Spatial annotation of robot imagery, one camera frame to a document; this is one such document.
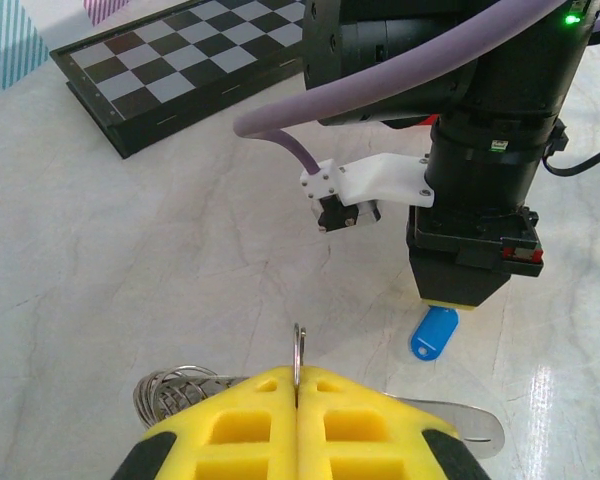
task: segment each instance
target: white marble floor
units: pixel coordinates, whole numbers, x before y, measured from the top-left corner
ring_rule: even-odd
[[[132,5],[103,28],[158,9]],[[600,167],[539,173],[529,202],[542,277],[462,314],[448,350],[425,364],[408,349],[425,307],[405,210],[321,236],[295,161],[231,132],[239,112],[302,88],[284,82],[127,161],[53,64],[0,97],[0,480],[110,478],[143,431],[131,403],[140,377],[287,363],[296,321],[308,363],[497,414],[507,445],[483,462],[494,479],[600,479]],[[555,161],[600,150],[600,48],[564,120],[571,145]],[[342,163],[429,144],[425,129],[293,132]]]

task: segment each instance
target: key ring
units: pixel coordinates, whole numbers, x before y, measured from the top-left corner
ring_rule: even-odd
[[[307,330],[297,323],[294,326],[293,336],[293,384],[296,392],[300,387],[300,367],[304,365],[304,339],[307,336]]]

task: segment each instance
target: white square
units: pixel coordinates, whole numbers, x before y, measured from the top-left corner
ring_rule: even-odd
[[[304,5],[300,2],[294,2],[291,5],[276,10],[276,13],[290,22],[297,22],[304,18]]]
[[[302,40],[302,29],[295,23],[290,23],[273,32],[269,32],[269,36],[285,47],[289,47]]]
[[[256,57],[251,55],[242,47],[233,47],[231,50],[219,53],[211,60],[227,73],[238,70],[250,63],[256,61]]]
[[[191,82],[177,72],[147,85],[147,88],[162,103],[195,89]]]
[[[213,28],[207,22],[196,23],[190,27],[183,28],[178,34],[189,43],[196,43],[205,40],[209,37],[213,37],[219,33],[218,30]]]
[[[125,67],[131,70],[160,58],[160,55],[149,45],[140,45],[118,54],[118,58]]]
[[[265,7],[260,2],[251,2],[241,7],[235,8],[233,13],[238,15],[240,18],[244,18],[247,22],[260,18],[267,13],[271,13],[271,9]]]
[[[97,43],[71,54],[73,61],[81,68],[90,67],[112,57],[113,52],[104,43]]]
[[[261,37],[264,32],[252,25],[251,23],[241,23],[233,28],[230,28],[222,34],[231,40],[236,45],[242,45],[243,43],[250,42],[254,38]]]
[[[175,30],[166,23],[159,21],[140,27],[135,32],[142,40],[149,43],[159,38],[166,37],[175,32]]]
[[[215,0],[191,9],[191,12],[195,13],[202,20],[209,20],[210,18],[217,17],[218,15],[228,11],[229,9],[227,7],[220,5]]]
[[[142,87],[144,87],[143,83],[131,72],[121,73],[98,84],[98,90],[109,101],[135,92]]]
[[[207,56],[193,45],[176,50],[164,56],[164,59],[176,70],[184,70],[207,59]]]

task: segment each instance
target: purple tube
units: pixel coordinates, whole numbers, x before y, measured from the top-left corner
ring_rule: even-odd
[[[356,110],[434,80],[502,45],[563,4],[564,0],[500,0],[391,60],[249,112],[236,119],[234,132],[278,143],[317,172],[316,160],[297,140],[271,132]]]
[[[268,130],[266,132],[256,133],[250,136],[258,140],[267,140],[269,142],[277,143],[285,147],[292,155],[294,155],[302,166],[305,168],[309,175],[315,175],[320,171],[318,162],[315,158],[307,151],[306,148],[293,136],[282,130]]]

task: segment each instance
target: black square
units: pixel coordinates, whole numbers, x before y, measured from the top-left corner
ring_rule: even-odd
[[[236,46],[231,40],[222,34],[214,35],[195,44],[196,48],[207,57],[213,57]]]
[[[140,65],[131,71],[142,83],[149,85],[150,83],[175,73],[176,69],[169,65],[165,59],[157,58],[154,61]]]
[[[180,73],[195,87],[201,87],[226,75],[225,71],[211,60],[205,60],[197,65],[185,68]]]
[[[271,10],[277,10],[278,8],[286,7],[292,3],[296,3],[295,0],[258,0],[265,7],[269,7]]]
[[[273,38],[268,36],[258,37],[250,42],[241,45],[247,52],[256,57],[258,60],[266,58],[278,50],[284,48],[284,46],[276,42]]]
[[[195,25],[196,23],[200,23],[202,20],[194,13],[186,11],[172,15],[169,18],[165,18],[163,21],[177,31],[190,27],[191,25]]]
[[[118,57],[111,57],[84,69],[94,83],[104,82],[129,70]]]
[[[144,87],[135,92],[128,93],[111,103],[113,103],[113,106],[118,109],[124,118],[135,117],[160,106],[160,100]]]
[[[191,44],[177,33],[172,33],[166,37],[158,38],[153,42],[149,42],[149,45],[151,45],[151,48],[153,48],[160,55],[167,55],[168,53],[175,52],[176,50],[180,50],[181,48]]]
[[[118,37],[113,37],[111,40],[104,42],[104,44],[109,47],[109,50],[117,55],[126,52],[127,50],[131,50],[132,48],[139,47],[140,45],[144,45],[144,40],[142,40],[135,32],[129,32]]]
[[[262,17],[251,20],[251,23],[265,33],[273,32],[274,30],[289,25],[289,20],[281,17],[275,12],[267,13]]]
[[[225,30],[229,30],[230,28],[233,28],[236,25],[244,23],[244,19],[240,18],[233,12],[225,12],[222,15],[218,15],[217,17],[210,18],[209,20],[207,20],[207,23],[216,30],[224,32]]]
[[[253,0],[217,0],[220,5],[224,5],[229,10],[234,10],[238,7],[253,2]]]

